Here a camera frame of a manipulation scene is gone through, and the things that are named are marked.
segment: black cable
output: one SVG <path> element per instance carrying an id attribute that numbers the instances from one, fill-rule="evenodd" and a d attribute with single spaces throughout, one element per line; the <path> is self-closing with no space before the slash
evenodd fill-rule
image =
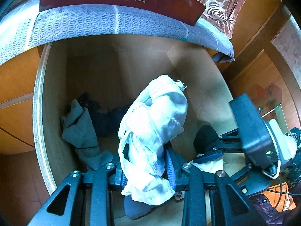
<path id="1" fill-rule="evenodd" d="M 278 200 L 276 206 L 274 207 L 274 209 L 273 209 L 272 211 L 270 211 L 270 212 L 269 212 L 267 215 L 265 215 L 265 216 L 269 216 L 272 212 L 274 212 L 274 211 L 276 210 L 277 206 L 279 205 L 280 201 L 281 201 L 281 197 L 282 197 L 282 193 L 283 193 L 283 191 L 282 191 L 282 182 L 281 182 L 281 179 L 280 179 L 279 177 L 278 177 L 277 179 L 278 179 L 279 184 L 280 184 L 280 196 L 279 196 L 279 200 Z"/>
<path id="2" fill-rule="evenodd" d="M 275 190 L 270 190 L 270 189 L 267 189 L 266 191 L 270 191 L 270 192 L 274 192 L 274 193 L 280 194 L 280 192 L 279 192 L 279 191 L 275 191 Z M 289 193 L 289 192 L 282 192 L 282 194 L 285 194 L 285 195 L 295 195 L 295 196 L 301 196 L 301 194 L 293 194 L 293 193 Z"/>

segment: dark blue cloth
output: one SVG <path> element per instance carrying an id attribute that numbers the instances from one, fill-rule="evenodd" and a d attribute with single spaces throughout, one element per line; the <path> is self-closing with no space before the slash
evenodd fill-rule
<path id="1" fill-rule="evenodd" d="M 155 206 L 132 200 L 131 195 L 124 198 L 125 214 L 131 219 L 137 219 L 148 214 L 153 207 Z"/>
<path id="2" fill-rule="evenodd" d="M 111 134 L 117 133 L 120 122 L 126 114 L 129 106 L 117 107 L 108 111 L 102 109 L 101 104 L 95 100 L 90 99 L 90 95 L 84 92 L 77 99 L 80 106 L 86 107 L 89 110 L 89 115 L 95 129 L 95 133 L 100 137 L 107 137 Z"/>
<path id="3" fill-rule="evenodd" d="M 297 127 L 294 127 L 285 135 L 293 137 L 298 145 L 295 158 L 293 159 L 291 165 L 286 167 L 283 171 L 289 188 L 292 188 L 298 185 L 301 181 L 301 147 L 299 147 L 301 144 L 301 130 Z"/>

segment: wooden cabinet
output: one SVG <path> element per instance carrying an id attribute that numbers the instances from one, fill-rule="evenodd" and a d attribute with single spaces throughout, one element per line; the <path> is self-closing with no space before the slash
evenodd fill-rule
<path id="1" fill-rule="evenodd" d="M 32 106 L 38 48 L 32 48 L 0 66 L 0 154 L 34 150 Z"/>
<path id="2" fill-rule="evenodd" d="M 36 152 L 0 155 L 0 210 L 9 225 L 27 225 L 49 194 Z"/>

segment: purple jacket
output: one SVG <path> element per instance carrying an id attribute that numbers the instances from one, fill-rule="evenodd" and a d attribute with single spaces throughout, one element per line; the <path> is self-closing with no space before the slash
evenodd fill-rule
<path id="1" fill-rule="evenodd" d="M 297 186 L 289 189 L 289 192 L 294 194 L 300 194 L 301 182 Z M 295 209 L 286 210 L 282 212 L 278 212 L 277 210 L 275 210 L 267 216 L 267 214 L 274 209 L 267 197 L 263 194 L 259 194 L 250 198 L 251 203 L 255 206 L 259 214 L 263 217 L 263 219 L 269 226 L 301 225 L 301 203 L 299 203 L 300 196 L 293 196 L 293 200 L 296 204 Z"/>

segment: dark fabric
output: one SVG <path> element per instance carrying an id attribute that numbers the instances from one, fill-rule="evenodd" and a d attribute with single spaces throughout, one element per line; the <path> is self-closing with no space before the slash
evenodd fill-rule
<path id="1" fill-rule="evenodd" d="M 292 163 L 283 171 L 283 175 L 289 188 L 293 188 L 301 182 L 301 147 L 299 147 L 301 144 L 301 130 L 294 127 L 285 135 L 293 137 L 298 145 L 295 158 L 293 159 Z"/>
<path id="2" fill-rule="evenodd" d="M 216 131 L 210 125 L 203 125 L 195 136 L 193 145 L 197 154 L 204 154 L 216 145 L 213 141 L 219 139 Z"/>
<path id="3" fill-rule="evenodd" d="M 269 214 L 274 207 L 272 207 L 270 201 L 263 194 L 251 197 L 250 201 L 268 225 L 282 225 L 284 217 L 290 213 L 290 210 L 282 212 L 275 210 L 267 216 L 267 214 Z"/>
<path id="4" fill-rule="evenodd" d="M 1 226 L 10 226 L 11 225 L 1 210 L 0 210 L 0 225 Z"/>
<path id="5" fill-rule="evenodd" d="M 290 210 L 291 213 L 287 214 L 283 219 L 283 226 L 299 226 L 301 225 L 301 206 Z"/>
<path id="6" fill-rule="evenodd" d="M 301 194 L 301 182 L 299 182 L 297 185 L 295 185 L 294 187 L 289 189 L 290 193 L 293 194 Z M 294 203 L 296 206 L 301 206 L 300 202 L 301 202 L 301 196 L 297 196 L 297 195 L 292 195 Z"/>
<path id="7" fill-rule="evenodd" d="M 129 108 L 129 106 L 118 107 L 111 111 L 103 109 L 99 102 L 90 99 L 87 92 L 80 95 L 77 101 L 81 107 L 89 110 L 95 133 L 100 137 L 117 133 L 120 122 Z"/>

